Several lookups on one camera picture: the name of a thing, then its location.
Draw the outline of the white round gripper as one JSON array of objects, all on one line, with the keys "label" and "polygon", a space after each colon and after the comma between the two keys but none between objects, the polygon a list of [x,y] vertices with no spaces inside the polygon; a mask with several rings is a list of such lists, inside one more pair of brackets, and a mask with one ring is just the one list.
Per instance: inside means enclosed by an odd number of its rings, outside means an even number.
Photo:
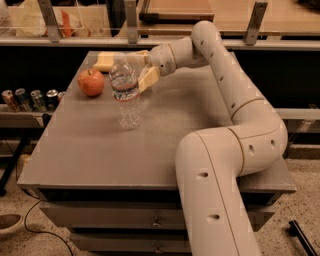
[{"label": "white round gripper", "polygon": [[138,78],[140,92],[144,92],[155,84],[159,80],[160,75],[167,76],[176,71],[175,58],[169,44],[160,44],[150,52],[147,50],[131,52],[126,57],[132,65],[146,66],[148,64],[148,54],[153,66],[142,69]]}]

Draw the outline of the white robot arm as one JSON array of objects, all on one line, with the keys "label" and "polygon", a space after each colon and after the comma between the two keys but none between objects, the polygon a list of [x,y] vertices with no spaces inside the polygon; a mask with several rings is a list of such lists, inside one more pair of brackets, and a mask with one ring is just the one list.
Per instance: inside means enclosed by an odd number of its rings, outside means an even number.
[{"label": "white robot arm", "polygon": [[236,178],[282,157],[288,135],[278,112],[209,21],[194,25],[189,37],[129,53],[127,59],[139,70],[156,67],[161,76],[181,67],[211,67],[232,124],[186,135],[175,157],[192,256],[261,256]]}]

